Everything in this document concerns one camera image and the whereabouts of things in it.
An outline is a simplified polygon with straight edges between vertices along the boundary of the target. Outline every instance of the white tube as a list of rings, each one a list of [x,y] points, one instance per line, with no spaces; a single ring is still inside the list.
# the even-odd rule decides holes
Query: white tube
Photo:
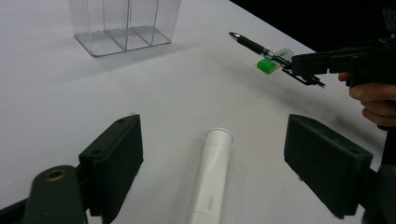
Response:
[[[221,128],[206,133],[201,169],[195,185],[189,224],[219,224],[232,134]]]

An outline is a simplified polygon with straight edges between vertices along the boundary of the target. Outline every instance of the pen grip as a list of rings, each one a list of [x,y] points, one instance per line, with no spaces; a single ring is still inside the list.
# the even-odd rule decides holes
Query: pen grip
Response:
[[[256,52],[257,54],[262,54],[265,51],[265,48],[259,44],[256,44],[255,42],[247,39],[244,36],[240,36],[237,40],[237,42],[248,49],[251,49],[252,51]]]

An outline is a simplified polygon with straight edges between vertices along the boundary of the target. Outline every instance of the black background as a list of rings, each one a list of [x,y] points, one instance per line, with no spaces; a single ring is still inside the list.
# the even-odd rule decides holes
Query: black background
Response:
[[[314,51],[390,36],[382,18],[389,0],[230,1]]]

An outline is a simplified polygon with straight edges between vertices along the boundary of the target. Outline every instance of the logo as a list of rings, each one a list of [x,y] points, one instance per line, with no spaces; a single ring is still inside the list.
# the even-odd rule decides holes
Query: logo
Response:
[[[215,199],[215,196],[210,195],[209,196],[209,203],[207,204],[207,210],[212,210],[213,207],[213,200]]]

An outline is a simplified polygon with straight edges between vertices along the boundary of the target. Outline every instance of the green object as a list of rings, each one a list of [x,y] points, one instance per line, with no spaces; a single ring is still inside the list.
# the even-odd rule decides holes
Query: green object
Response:
[[[264,73],[269,75],[274,72],[279,66],[277,65],[277,63],[274,63],[269,59],[263,59],[257,63],[257,67]]]

